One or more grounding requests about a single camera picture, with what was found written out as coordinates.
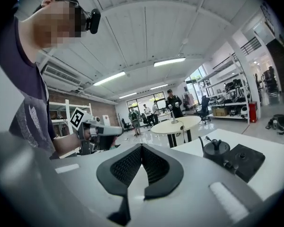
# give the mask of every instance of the metal shelving unit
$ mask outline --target metal shelving unit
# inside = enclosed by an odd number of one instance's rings
[[[197,81],[201,91],[206,90],[207,88],[219,85],[219,84],[221,84],[221,83],[223,83],[223,82],[225,82],[225,81],[227,81],[229,79],[233,79],[233,78],[236,78],[236,77],[239,77],[240,80],[241,80],[242,85],[244,85],[244,82],[243,82],[244,72],[237,66],[234,57],[232,55],[230,55],[228,60],[225,60],[224,63],[225,63],[224,65],[222,65],[218,69],[214,70],[212,73],[206,75],[205,77],[203,77],[202,79]],[[228,77],[226,77],[226,78],[224,78],[222,80],[219,80],[218,82],[215,82],[215,83],[213,83],[211,85],[208,85],[206,87],[201,87],[200,86],[200,82],[204,82],[205,80],[208,80],[209,78],[212,78],[213,76],[217,75],[219,72],[229,68],[231,65],[235,65],[235,67],[236,67],[236,72],[235,72],[234,75],[231,74],[230,76],[228,76]],[[215,105],[209,105],[209,106],[210,107],[223,107],[223,106],[232,106],[232,105],[246,105],[246,107],[247,107],[247,122],[249,124],[249,102],[248,102],[248,98],[247,98],[247,88],[248,88],[248,86],[240,87],[240,90],[243,89],[245,102],[242,102],[242,103],[229,103],[229,104],[215,104]],[[227,93],[226,92],[221,92],[221,93],[212,95],[210,97],[225,95]],[[227,115],[227,116],[213,116],[213,114],[210,114],[209,116],[210,117],[214,117],[214,118],[223,118],[223,119],[243,119],[241,116],[229,116],[229,115]]]
[[[54,119],[52,120],[53,124],[59,124],[60,132],[62,132],[62,124],[65,123],[68,126],[68,129],[70,131],[70,134],[73,134],[73,129],[71,125],[71,111],[74,111],[75,108],[81,108],[82,110],[89,109],[89,112],[91,112],[91,105],[74,105],[70,104],[69,100],[66,99],[65,103],[55,103],[55,102],[49,102],[49,110],[50,111],[57,111],[57,114],[61,114],[61,111],[66,112],[66,119]]]

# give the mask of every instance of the air conditioner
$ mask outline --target air conditioner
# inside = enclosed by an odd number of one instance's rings
[[[48,87],[53,87],[67,92],[82,89],[82,87],[80,87],[80,80],[49,65],[46,66],[42,77]]]

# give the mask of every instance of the cardboard box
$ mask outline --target cardboard box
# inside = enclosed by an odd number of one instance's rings
[[[228,111],[226,108],[213,108],[213,116],[227,116]]]

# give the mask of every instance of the brick wall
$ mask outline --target brick wall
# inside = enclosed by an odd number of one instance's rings
[[[48,91],[48,93],[50,102],[65,103],[65,100],[68,99],[70,101],[70,104],[75,105],[89,105],[90,103],[93,116],[102,117],[102,115],[108,115],[110,124],[112,126],[119,126],[114,105],[104,104],[82,97],[71,96],[68,94],[58,93],[50,90]]]

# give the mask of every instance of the white table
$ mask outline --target white table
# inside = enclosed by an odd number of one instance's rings
[[[171,112],[162,113],[162,114],[158,115],[158,121],[161,122],[162,120],[169,119],[170,118],[170,113]]]
[[[187,117],[176,118],[176,120],[178,120],[178,123],[171,123],[173,119],[169,119],[167,121],[156,124],[151,129],[151,132],[155,134],[167,135],[170,148],[177,146],[175,134],[182,132],[181,126],[183,125],[184,125],[184,131],[187,131],[188,142],[190,142],[191,141],[190,129],[195,125],[197,125],[201,121],[201,118],[198,116],[187,116]]]
[[[209,142],[205,140],[205,136],[202,137],[204,145]],[[248,185],[263,200],[284,189],[284,145],[220,129],[207,134],[207,136],[211,140],[217,139],[227,142],[231,149],[237,144],[241,144],[264,154],[265,161],[248,182]],[[200,157],[203,156],[199,139],[173,149]]]

